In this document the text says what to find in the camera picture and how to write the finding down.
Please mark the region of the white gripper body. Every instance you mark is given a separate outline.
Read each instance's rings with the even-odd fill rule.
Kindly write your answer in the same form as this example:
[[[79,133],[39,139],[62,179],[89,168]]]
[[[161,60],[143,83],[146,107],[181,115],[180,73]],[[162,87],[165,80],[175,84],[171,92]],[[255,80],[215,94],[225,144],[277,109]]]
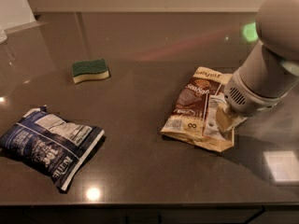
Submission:
[[[253,117],[272,109],[298,84],[286,70],[237,69],[225,86],[224,97],[240,116]]]

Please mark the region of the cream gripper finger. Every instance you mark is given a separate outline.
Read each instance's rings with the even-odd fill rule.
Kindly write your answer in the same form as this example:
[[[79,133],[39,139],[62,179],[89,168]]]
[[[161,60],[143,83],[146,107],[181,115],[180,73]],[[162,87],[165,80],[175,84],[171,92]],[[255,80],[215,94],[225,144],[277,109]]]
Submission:
[[[234,113],[227,104],[219,104],[216,110],[216,121],[221,132],[227,133],[233,128]]]
[[[239,126],[240,124],[242,124],[243,122],[245,122],[248,119],[247,117],[243,117],[243,116],[239,115],[235,111],[232,111],[230,113],[230,116],[231,116],[231,127],[232,128]]]

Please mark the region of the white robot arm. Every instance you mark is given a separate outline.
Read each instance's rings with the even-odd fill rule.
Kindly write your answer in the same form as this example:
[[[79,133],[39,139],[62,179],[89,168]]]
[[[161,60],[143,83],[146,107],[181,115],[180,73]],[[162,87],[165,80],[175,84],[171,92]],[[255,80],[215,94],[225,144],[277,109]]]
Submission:
[[[299,83],[299,0],[265,0],[256,15],[259,41],[225,85],[216,122],[226,133],[272,109]]]

